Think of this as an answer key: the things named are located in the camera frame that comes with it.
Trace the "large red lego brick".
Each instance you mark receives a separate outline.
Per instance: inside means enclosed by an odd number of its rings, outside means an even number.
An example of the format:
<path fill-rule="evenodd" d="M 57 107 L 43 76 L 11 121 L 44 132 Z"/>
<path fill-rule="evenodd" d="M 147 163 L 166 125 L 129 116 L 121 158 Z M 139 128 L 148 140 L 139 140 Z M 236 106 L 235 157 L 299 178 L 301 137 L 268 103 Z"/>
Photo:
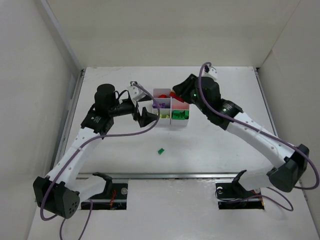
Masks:
<path fill-rule="evenodd" d="M 169 93 L 169 96 L 173 99 L 176 99 L 177 101 L 181 102 L 181 103 L 184 103 L 185 101 L 180 97 L 178 96 L 174 91 L 171 91 Z"/>

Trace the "purple lego plate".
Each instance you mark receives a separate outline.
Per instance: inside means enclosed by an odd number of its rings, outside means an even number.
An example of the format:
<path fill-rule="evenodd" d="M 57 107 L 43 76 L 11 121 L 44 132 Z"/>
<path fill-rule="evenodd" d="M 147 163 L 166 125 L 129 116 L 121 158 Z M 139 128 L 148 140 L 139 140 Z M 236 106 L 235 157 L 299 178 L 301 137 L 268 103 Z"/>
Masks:
<path fill-rule="evenodd" d="M 152 108 L 160 108 L 160 109 L 165 109 L 166 108 L 166 103 L 165 102 L 157 102 L 152 104 Z"/>

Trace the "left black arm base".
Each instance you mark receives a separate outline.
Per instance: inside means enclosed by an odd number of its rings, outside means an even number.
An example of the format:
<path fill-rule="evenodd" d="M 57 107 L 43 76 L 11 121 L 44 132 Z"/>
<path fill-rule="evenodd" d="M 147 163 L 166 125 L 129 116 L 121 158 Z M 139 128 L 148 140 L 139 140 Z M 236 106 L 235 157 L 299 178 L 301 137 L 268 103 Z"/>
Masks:
<path fill-rule="evenodd" d="M 114 182 L 111 176 L 104 173 L 95 172 L 95 177 L 103 179 L 106 183 L 102 193 L 93 195 L 93 210 L 116 211 L 127 209 L 128 183 Z"/>

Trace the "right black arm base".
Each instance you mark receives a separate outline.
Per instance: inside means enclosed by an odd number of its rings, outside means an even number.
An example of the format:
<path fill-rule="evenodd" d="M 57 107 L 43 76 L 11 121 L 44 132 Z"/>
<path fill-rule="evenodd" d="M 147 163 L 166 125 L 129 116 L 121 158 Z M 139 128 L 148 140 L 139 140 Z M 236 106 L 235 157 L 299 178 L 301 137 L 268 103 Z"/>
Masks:
<path fill-rule="evenodd" d="M 215 184 L 215 197 L 218 200 L 219 210 L 264 210 L 260 191 L 245 190 L 239 183 L 241 176 L 246 172 L 239 172 L 232 180 L 222 180 Z"/>

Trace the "lime green lego brick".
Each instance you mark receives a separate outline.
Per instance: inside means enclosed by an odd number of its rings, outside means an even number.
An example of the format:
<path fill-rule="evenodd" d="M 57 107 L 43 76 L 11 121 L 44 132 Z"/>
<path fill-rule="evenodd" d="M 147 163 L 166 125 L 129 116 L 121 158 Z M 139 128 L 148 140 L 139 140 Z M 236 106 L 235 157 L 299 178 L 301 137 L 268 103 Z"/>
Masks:
<path fill-rule="evenodd" d="M 161 119 L 170 119 L 170 115 L 167 114 L 160 114 Z"/>

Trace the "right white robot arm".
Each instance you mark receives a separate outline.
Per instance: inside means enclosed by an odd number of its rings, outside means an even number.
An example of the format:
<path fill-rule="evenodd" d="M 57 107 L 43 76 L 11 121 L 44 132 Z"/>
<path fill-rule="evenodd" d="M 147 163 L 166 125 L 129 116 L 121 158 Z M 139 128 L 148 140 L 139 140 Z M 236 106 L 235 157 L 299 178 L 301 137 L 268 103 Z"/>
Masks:
<path fill-rule="evenodd" d="M 210 76 L 201 81 L 191 74 L 185 81 L 175 85 L 173 92 L 188 104 L 194 104 L 207 119 L 223 130 L 241 138 L 265 156 L 272 164 L 257 170 L 242 170 L 230 183 L 222 184 L 229 198 L 246 198 L 249 191 L 273 186 L 289 193 L 307 169 L 307 161 L 302 156 L 308 155 L 309 149 L 300 144 L 292 149 L 274 140 L 270 132 L 263 135 L 265 129 L 254 122 L 242 108 L 230 100 L 223 99 L 220 87 Z"/>

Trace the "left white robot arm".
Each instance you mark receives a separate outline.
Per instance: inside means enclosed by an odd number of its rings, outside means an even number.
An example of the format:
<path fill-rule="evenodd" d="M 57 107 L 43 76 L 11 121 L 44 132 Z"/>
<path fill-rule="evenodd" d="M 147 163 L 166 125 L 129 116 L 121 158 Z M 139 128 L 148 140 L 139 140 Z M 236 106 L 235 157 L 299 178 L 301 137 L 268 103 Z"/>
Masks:
<path fill-rule="evenodd" d="M 120 99 L 122 92 L 116 91 L 112 84 L 97 87 L 94 104 L 80 124 L 80 129 L 71 147 L 56 166 L 44 177 L 38 176 L 33 182 L 36 203 L 43 221 L 60 216 L 71 218 L 81 203 L 91 197 L 107 197 L 112 192 L 113 179 L 104 173 L 93 173 L 83 183 L 77 184 L 77 176 L 94 149 L 105 138 L 114 125 L 116 117 L 131 115 L 141 128 L 154 128 L 160 114 L 139 110 L 139 102 L 154 101 L 155 98 L 135 81 L 125 90 L 128 97 Z"/>

